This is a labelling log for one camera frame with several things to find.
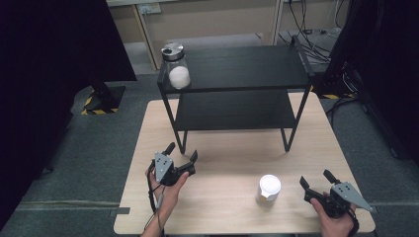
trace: jar lid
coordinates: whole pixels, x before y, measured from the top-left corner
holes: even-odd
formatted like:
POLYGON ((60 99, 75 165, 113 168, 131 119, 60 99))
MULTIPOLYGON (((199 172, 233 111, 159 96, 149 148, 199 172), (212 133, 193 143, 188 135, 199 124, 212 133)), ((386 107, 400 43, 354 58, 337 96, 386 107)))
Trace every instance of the jar lid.
POLYGON ((167 43, 161 49, 161 53, 165 61, 176 61, 185 55, 182 44, 178 42, 167 43))

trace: white ball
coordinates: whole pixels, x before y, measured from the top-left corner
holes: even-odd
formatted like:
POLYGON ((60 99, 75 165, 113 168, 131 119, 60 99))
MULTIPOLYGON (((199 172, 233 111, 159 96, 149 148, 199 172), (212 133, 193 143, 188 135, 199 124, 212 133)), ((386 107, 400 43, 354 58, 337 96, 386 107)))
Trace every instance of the white ball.
POLYGON ((184 66, 175 67, 169 73, 169 79, 172 86, 176 89, 182 89, 187 87, 191 83, 191 78, 189 77, 189 70, 184 66))

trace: glass jar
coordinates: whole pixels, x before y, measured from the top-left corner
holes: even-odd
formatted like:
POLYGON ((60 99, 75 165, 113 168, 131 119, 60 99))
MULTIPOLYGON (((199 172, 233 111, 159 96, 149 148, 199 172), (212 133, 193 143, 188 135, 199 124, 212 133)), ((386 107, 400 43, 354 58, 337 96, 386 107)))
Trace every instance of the glass jar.
POLYGON ((178 90, 187 87, 191 83, 191 78, 183 46, 178 42, 171 42, 164 45, 161 53, 172 86, 178 90))

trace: electrical outlet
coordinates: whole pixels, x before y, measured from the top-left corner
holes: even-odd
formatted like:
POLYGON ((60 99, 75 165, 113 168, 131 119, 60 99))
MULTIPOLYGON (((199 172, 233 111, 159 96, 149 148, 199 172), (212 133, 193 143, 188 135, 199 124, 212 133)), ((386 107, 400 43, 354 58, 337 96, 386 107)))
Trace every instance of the electrical outlet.
POLYGON ((161 13, 160 3, 142 3, 136 7, 141 14, 161 13))

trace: cabinet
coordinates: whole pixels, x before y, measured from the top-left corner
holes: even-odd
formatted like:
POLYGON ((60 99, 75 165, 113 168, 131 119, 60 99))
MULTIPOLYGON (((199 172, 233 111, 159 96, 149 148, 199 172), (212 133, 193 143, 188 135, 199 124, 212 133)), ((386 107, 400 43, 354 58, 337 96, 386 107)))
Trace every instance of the cabinet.
POLYGON ((164 62, 157 79, 182 154, 192 130, 280 128, 285 149, 290 150, 314 76, 297 37, 291 45, 186 50, 186 60, 188 87, 172 87, 164 62), (296 116, 291 89, 304 91, 296 116), (175 118, 170 94, 179 94, 175 118), (289 139, 285 128, 292 130, 289 139))

